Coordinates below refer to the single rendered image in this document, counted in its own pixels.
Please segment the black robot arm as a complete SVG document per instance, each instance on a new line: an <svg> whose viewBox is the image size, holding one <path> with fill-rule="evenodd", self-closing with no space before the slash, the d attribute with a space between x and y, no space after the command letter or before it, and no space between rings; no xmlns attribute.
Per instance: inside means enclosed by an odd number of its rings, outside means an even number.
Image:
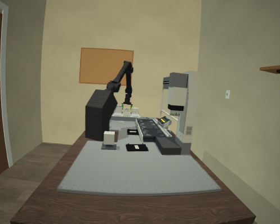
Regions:
<svg viewBox="0 0 280 224"><path fill-rule="evenodd" d="M111 80L110 82L108 82L105 90L113 91L114 93L118 92L121 86L121 83L119 81L122 80L123 76L126 74L126 90L125 90L125 93L127 93L126 98L127 99L131 98L131 94L132 94L131 73L133 73L133 71L134 68L132 67L131 62L124 61L124 64L121 70L119 71L118 75L113 81Z"/></svg>

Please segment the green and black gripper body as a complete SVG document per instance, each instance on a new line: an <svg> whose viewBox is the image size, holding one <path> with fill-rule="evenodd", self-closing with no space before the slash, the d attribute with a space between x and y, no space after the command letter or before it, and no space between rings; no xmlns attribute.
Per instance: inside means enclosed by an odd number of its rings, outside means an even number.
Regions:
<svg viewBox="0 0 280 224"><path fill-rule="evenodd" d="M123 102L122 104L132 105L129 98L125 98L125 102Z"/></svg>

